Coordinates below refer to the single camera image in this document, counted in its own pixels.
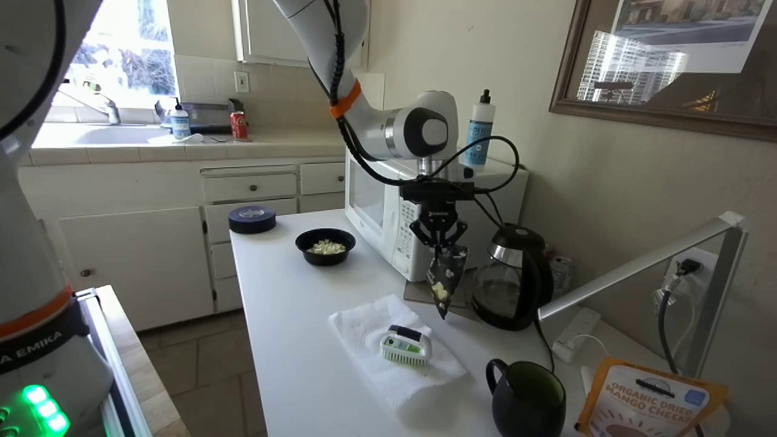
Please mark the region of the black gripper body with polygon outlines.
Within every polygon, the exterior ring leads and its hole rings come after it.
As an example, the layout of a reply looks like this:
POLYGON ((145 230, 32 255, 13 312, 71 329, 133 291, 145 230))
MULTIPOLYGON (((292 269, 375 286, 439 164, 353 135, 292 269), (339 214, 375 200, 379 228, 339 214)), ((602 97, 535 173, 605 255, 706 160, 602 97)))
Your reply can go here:
POLYGON ((400 184, 400 198, 421 207, 416 222, 432 233, 435 243, 445 240, 445 233, 455 228, 458 220, 456 205, 472 201, 477 187, 472 182, 449 182, 439 177, 416 177, 400 184))

